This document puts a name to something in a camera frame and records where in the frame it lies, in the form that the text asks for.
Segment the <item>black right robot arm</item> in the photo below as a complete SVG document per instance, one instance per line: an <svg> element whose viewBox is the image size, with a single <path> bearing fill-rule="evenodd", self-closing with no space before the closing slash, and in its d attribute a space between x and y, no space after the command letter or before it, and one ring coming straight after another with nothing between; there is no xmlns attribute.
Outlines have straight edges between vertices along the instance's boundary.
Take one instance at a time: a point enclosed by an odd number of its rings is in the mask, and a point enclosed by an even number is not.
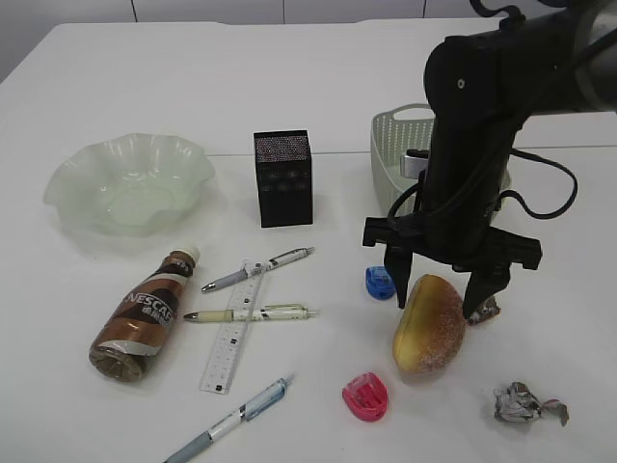
<svg viewBox="0 0 617 463"><path fill-rule="evenodd" d="M532 116L607 112L616 107L616 5L554 1L526 18L496 10L497 29L449 36L430 54L423 85L434 113L430 146L407 150L403 194L383 218L367 218L363 243L384 244L397 300L407 298L414 256L469 275L462 312L475 320L504 290L510 268L536 269L540 242L492 226L509 192L501 183L517 133Z"/></svg>

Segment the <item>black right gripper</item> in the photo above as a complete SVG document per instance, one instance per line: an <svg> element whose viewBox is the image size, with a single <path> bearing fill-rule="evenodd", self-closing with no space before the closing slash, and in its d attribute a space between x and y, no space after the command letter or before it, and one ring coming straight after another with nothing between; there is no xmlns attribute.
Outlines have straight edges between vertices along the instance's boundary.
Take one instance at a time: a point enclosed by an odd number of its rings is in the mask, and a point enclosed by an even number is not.
<svg viewBox="0 0 617 463"><path fill-rule="evenodd" d="M463 315L468 319L484 301L510 282L511 264L538 268L543 256L540 241L492 226L501 184L481 184L463 202L444 215L431 204L432 191L417 182L391 205L383 217L365 219L362 245L386 246L384 266L394 284L397 306L407 302L413 255L470 272Z"/></svg>

